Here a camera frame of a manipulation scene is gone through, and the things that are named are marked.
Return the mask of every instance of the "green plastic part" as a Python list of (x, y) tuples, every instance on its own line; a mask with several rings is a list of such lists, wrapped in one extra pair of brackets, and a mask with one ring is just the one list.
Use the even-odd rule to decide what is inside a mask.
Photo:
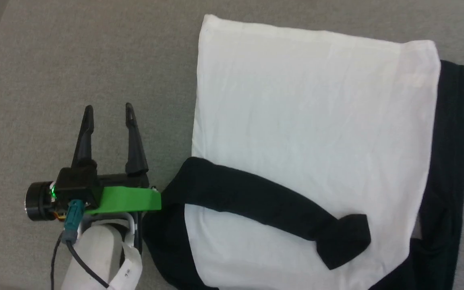
[(103, 189), (97, 209), (85, 211), (95, 213), (126, 213), (129, 211), (158, 211), (162, 207), (160, 192), (149, 188), (109, 186)]

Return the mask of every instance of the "green led light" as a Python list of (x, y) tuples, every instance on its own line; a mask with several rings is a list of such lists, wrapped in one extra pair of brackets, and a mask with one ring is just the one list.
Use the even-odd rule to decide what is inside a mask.
[(55, 194), (55, 185), (53, 185), (53, 187), (51, 188), (51, 196), (52, 196), (54, 199), (57, 199), (57, 195)]

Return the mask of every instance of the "teal cable connector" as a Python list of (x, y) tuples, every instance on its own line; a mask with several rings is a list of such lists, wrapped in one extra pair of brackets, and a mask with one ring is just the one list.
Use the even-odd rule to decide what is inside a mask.
[(78, 237), (78, 227), (80, 225), (83, 214), (85, 213), (85, 203), (79, 199), (73, 199), (69, 203), (68, 213), (64, 221), (64, 233), (62, 235), (62, 243), (67, 241), (76, 242)]

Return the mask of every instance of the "white fabric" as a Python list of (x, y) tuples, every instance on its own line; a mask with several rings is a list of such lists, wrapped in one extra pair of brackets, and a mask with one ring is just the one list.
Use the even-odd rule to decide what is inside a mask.
[(427, 40), (399, 44), (205, 16), (193, 156), (282, 184), (337, 218), (365, 213), (372, 243), (328, 270), (314, 242), (186, 205), (203, 282), (366, 290), (401, 264), (429, 170), (439, 72)]

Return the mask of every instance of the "black fabric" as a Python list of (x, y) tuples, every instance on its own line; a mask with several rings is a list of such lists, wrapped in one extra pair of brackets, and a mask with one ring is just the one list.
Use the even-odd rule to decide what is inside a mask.
[(370, 290), (451, 290), (464, 204), (464, 66), (441, 62), (431, 166), (418, 217), (422, 239)]
[[(370, 290), (450, 290), (463, 203), (464, 66), (442, 61), (431, 167), (419, 213), (422, 239), (411, 239), (409, 257)], [(181, 290), (215, 289), (198, 276), (183, 205), (172, 202), (162, 211), (149, 213), (143, 229), (153, 261), (166, 281)]]
[(172, 204), (195, 204), (235, 213), (313, 240), (329, 269), (352, 260), (371, 241), (366, 215), (353, 214), (338, 220), (287, 187), (202, 158), (188, 158), (162, 193), (162, 207)]

